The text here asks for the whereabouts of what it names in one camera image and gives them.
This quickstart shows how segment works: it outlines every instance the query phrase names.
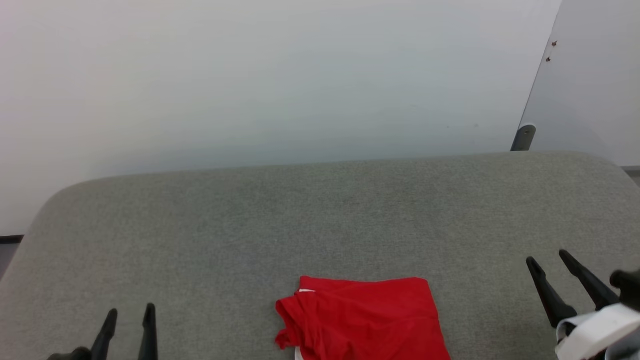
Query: white wall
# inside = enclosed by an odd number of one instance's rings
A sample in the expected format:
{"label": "white wall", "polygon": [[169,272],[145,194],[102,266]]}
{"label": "white wall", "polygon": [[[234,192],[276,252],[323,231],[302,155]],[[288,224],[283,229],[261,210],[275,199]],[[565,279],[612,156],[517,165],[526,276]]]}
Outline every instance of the white wall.
{"label": "white wall", "polygon": [[640,2],[563,0],[522,124],[531,150],[640,165]]}
{"label": "white wall", "polygon": [[187,168],[507,151],[560,0],[5,0],[0,234]]}

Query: gray cushion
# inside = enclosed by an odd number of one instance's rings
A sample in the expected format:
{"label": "gray cushion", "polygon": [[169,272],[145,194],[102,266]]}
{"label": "gray cushion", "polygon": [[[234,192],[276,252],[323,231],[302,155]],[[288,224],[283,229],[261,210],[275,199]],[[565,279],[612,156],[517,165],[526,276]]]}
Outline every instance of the gray cushion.
{"label": "gray cushion", "polygon": [[512,152],[114,177],[55,195],[0,281],[0,359],[91,345],[136,359],[292,359],[274,310],[300,275],[430,283],[453,359],[553,359],[525,265],[590,311],[560,248],[608,282],[640,266],[640,189],[578,153]]}

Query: red cloth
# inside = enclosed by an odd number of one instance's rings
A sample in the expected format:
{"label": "red cloth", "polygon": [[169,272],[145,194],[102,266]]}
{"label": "red cloth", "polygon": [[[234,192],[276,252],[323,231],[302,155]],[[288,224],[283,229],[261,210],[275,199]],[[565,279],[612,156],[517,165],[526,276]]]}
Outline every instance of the red cloth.
{"label": "red cloth", "polygon": [[276,302],[286,328],[280,348],[304,360],[449,360],[429,284],[418,277],[380,282],[300,277]]}

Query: red t-shirt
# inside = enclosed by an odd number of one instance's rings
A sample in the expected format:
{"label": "red t-shirt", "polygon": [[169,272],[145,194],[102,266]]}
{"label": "red t-shirt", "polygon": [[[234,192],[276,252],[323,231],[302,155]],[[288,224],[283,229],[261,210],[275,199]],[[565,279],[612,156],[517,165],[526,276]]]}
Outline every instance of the red t-shirt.
{"label": "red t-shirt", "polygon": [[418,277],[379,282],[300,277],[276,302],[286,328],[280,348],[304,360],[449,360],[429,284]]}

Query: gray fabric surface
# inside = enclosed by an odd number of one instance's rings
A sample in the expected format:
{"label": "gray fabric surface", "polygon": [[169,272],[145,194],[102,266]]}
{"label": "gray fabric surface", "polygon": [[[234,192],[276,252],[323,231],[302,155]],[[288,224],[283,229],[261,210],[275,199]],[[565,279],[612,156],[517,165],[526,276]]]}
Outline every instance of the gray fabric surface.
{"label": "gray fabric surface", "polygon": [[41,210],[0,281],[0,359],[90,345],[135,359],[147,302],[161,359],[292,359],[273,306],[300,275],[430,283],[453,359],[553,359],[525,265],[579,312],[557,256],[640,266],[640,188],[577,153],[510,152],[175,172],[82,183]]}

